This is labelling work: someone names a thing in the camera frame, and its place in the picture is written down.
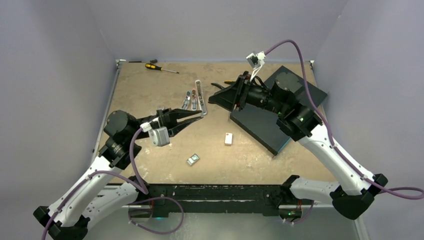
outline yellow and black screwdriver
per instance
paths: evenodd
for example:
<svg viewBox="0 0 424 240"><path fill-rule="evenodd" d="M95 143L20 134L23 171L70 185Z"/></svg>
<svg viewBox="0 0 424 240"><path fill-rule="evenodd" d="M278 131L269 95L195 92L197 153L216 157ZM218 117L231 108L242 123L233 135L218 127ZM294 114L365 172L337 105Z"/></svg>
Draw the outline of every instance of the yellow and black screwdriver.
<svg viewBox="0 0 424 240"><path fill-rule="evenodd" d="M168 72L171 72L171 73L179 74L179 72L177 72L177 71L163 69L161 66L156 66L156 65L151 64L151 63L146 63L145 66L146 66L147 69L151 69L151 70L168 71Z"/></svg>

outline gray wall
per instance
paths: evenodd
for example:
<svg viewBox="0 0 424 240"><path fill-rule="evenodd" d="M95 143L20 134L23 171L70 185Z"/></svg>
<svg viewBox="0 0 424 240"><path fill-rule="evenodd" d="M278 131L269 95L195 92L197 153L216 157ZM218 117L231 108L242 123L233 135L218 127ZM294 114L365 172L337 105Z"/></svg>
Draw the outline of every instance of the gray wall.
<svg viewBox="0 0 424 240"><path fill-rule="evenodd" d="M389 187L424 187L423 12L422 0L349 0L315 61L335 137ZM373 240L423 239L423 200L380 195L364 216Z"/></svg>
<svg viewBox="0 0 424 240"><path fill-rule="evenodd" d="M38 239L32 217L90 164L114 58L84 0L0 2L0 229Z"/></svg>
<svg viewBox="0 0 424 240"><path fill-rule="evenodd" d="M278 41L313 60L347 0L87 0L117 58L245 61ZM292 46L268 61L298 61Z"/></svg>

